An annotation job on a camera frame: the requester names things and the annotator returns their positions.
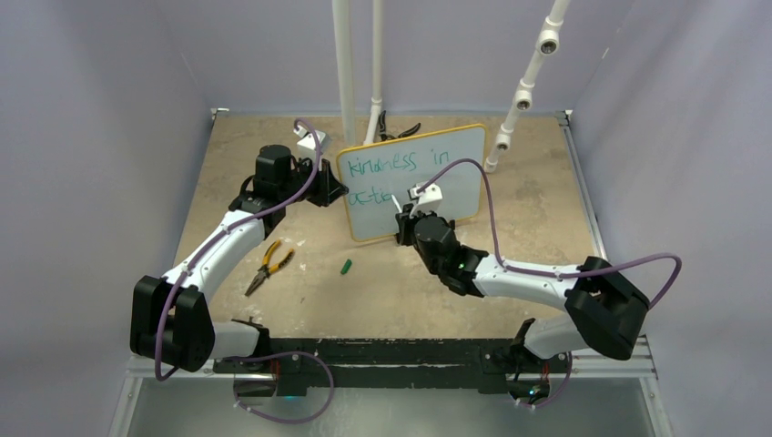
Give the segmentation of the white green marker pen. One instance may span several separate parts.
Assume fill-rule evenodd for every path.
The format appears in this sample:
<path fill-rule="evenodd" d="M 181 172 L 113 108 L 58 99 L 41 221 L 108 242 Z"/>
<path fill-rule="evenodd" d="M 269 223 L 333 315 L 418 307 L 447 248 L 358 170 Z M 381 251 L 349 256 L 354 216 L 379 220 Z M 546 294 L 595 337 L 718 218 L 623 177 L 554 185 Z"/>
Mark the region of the white green marker pen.
<path fill-rule="evenodd" d="M 395 208 L 396 208 L 396 210 L 397 210 L 397 213 L 401 213 L 401 212 L 402 212 L 402 206 L 401 206 L 401 203 L 400 203 L 400 201 L 399 201 L 399 200 L 396 198 L 396 196 L 394 196 L 393 194 L 391 194 L 391 201 L 392 201 L 392 203 L 395 205 Z"/>

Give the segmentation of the green marker cap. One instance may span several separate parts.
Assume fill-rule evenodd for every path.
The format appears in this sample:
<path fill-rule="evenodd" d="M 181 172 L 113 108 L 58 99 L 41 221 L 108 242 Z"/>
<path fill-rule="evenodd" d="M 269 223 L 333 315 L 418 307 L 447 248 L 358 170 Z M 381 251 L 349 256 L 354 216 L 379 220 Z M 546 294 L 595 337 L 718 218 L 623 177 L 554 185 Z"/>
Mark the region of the green marker cap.
<path fill-rule="evenodd" d="M 352 265 L 352 260 L 351 259 L 347 259 L 344 262 L 343 266 L 341 267 L 340 274 L 341 275 L 346 275 L 349 272 L 351 265 Z"/>

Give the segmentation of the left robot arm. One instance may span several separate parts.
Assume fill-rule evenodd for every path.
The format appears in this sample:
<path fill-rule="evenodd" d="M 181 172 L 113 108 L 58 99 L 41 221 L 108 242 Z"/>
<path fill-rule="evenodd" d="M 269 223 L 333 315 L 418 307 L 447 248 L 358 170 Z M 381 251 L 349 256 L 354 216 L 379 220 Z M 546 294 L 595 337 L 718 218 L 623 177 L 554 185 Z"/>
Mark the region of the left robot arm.
<path fill-rule="evenodd" d="M 327 207 L 347 192 L 326 158 L 297 158 L 282 145 L 262 147 L 254 173 L 206 240 L 174 269 L 135 285 L 130 350 L 184 371 L 229 358 L 250 372 L 266 369 L 269 330 L 245 320 L 214 322 L 208 305 L 231 271 L 285 218 L 287 206 L 308 201 Z"/>

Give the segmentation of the yellow framed whiteboard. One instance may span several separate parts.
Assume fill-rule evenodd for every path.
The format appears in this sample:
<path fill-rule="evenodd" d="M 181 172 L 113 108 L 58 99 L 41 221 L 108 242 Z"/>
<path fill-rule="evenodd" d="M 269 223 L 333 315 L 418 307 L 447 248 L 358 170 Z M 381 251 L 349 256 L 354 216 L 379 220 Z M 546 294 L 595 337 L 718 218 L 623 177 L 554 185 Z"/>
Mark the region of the yellow framed whiteboard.
<path fill-rule="evenodd" d="M 472 124 L 342 150 L 336 164 L 339 180 L 349 188 L 344 206 L 352 239 L 365 242 L 395 234 L 397 210 L 391 194 L 404 205 L 410 188 L 452 162 L 469 158 L 481 164 L 486 136 L 484 125 Z"/>

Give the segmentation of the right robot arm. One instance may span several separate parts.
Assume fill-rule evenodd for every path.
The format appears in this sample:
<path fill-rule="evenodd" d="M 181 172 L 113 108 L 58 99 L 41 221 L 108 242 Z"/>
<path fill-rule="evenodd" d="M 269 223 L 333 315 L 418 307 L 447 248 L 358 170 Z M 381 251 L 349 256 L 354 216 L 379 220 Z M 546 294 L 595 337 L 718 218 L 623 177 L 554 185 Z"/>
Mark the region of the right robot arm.
<path fill-rule="evenodd" d="M 564 311 L 521 326 L 511 347 L 518 368 L 531 371 L 559 353 L 585 348 L 614 360 L 631 358 L 651 303 L 605 259 L 552 267 L 500 263 L 493 254 L 459 242 L 453 222 L 411 210 L 406 205 L 395 215 L 397 243 L 413 247 L 426 269 L 453 293 L 526 300 Z"/>

